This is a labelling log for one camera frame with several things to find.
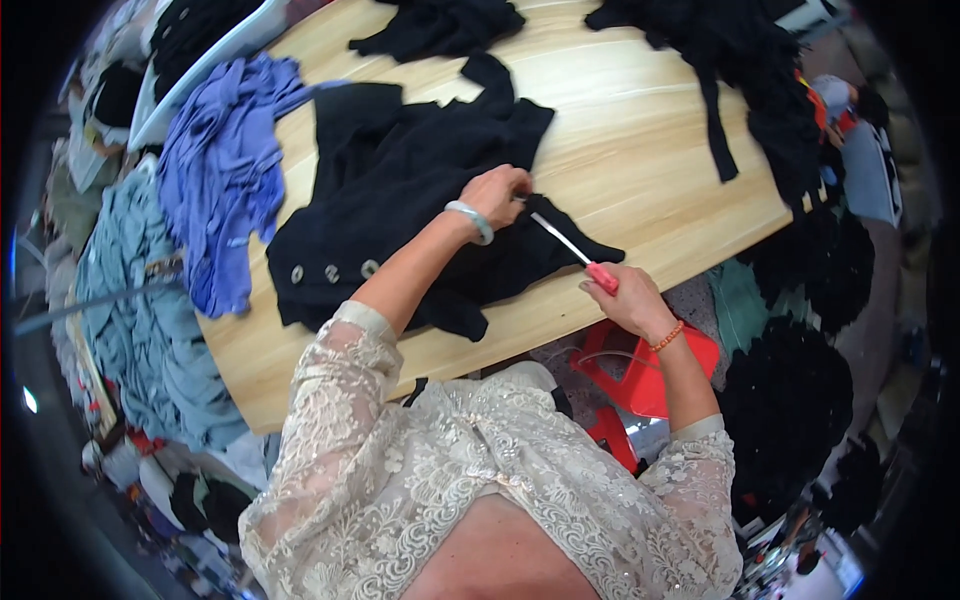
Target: woman's left hand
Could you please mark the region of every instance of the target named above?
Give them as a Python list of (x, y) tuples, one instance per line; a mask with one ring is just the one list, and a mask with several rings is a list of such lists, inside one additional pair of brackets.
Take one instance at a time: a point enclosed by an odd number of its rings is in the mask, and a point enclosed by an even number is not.
[(512, 225), (523, 212), (523, 202), (514, 200), (514, 195), (529, 196), (533, 191), (529, 173), (510, 164), (501, 164), (470, 180), (460, 193), (460, 202), (483, 215), (490, 227), (497, 231)]

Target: red stool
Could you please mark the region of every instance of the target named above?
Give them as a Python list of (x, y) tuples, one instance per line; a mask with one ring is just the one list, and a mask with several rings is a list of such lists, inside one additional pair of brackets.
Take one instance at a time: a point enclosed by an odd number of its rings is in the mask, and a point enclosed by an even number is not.
[[(637, 341), (634, 356), (649, 365), (631, 359), (620, 381), (610, 377), (601, 369), (597, 365), (596, 357), (582, 359), (583, 356), (603, 351), (604, 340), (615, 327), (617, 327), (616, 323), (610, 320), (591, 327), (587, 333), (584, 349), (570, 353), (570, 368), (589, 377), (623, 410), (641, 417), (666, 419), (666, 392), (663, 387), (663, 376), (660, 374), (660, 360), (643, 338)], [(720, 359), (720, 348), (713, 340), (686, 322), (684, 322), (684, 336), (694, 356), (697, 357), (697, 362), (703, 367), (707, 377), (710, 377)]]
[(606, 441), (610, 447), (610, 454), (618, 463), (627, 468), (631, 473), (636, 473), (636, 453), (634, 445), (630, 443), (627, 436), (627, 430), (623, 426), (623, 421), (616, 414), (616, 409), (612, 406), (604, 406), (597, 409), (597, 424), (587, 430), (587, 433), (598, 444)]

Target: floral lace embroidery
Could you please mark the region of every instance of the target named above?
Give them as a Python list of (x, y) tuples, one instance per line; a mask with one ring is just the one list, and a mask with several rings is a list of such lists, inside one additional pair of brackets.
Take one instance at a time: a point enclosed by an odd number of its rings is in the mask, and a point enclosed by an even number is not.
[(402, 359), (346, 302), (304, 353), (270, 488), (241, 516), (272, 598), (397, 598), (472, 501), (503, 485), (602, 598), (726, 598), (732, 441), (672, 442), (637, 481), (523, 377), (430, 384), (384, 403)]

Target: bangle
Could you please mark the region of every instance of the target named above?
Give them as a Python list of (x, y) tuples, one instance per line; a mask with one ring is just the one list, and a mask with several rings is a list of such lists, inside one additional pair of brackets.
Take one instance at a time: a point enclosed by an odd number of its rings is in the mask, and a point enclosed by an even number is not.
[(490, 223), (487, 222), (487, 218), (476, 210), (473, 210), (459, 200), (446, 203), (444, 210), (456, 210), (457, 212), (462, 212), (467, 215), (473, 224), (480, 229), (480, 241), (478, 242), (480, 246), (488, 246), (490, 242), (493, 241), (493, 228), (490, 227)]
[(673, 331), (668, 333), (666, 337), (660, 341), (659, 344), (657, 344), (656, 346), (651, 346), (650, 350), (652, 350), (653, 352), (659, 352), (662, 349), (666, 348), (666, 345), (669, 344), (670, 342), (673, 342), (673, 339), (676, 338), (678, 335), (680, 335), (680, 332), (683, 331), (683, 329), (684, 329), (684, 322), (678, 321), (677, 326), (673, 328)]

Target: blue-purple fabric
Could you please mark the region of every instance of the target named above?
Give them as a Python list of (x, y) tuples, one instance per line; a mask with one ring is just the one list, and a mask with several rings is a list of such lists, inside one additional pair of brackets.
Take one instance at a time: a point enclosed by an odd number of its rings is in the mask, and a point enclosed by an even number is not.
[(274, 122), (309, 100), (314, 87), (303, 85), (293, 59), (260, 54), (222, 62), (170, 124), (157, 169), (159, 202), (170, 233), (186, 247), (190, 299), (207, 317), (249, 306), (250, 234), (270, 243), (283, 204)]

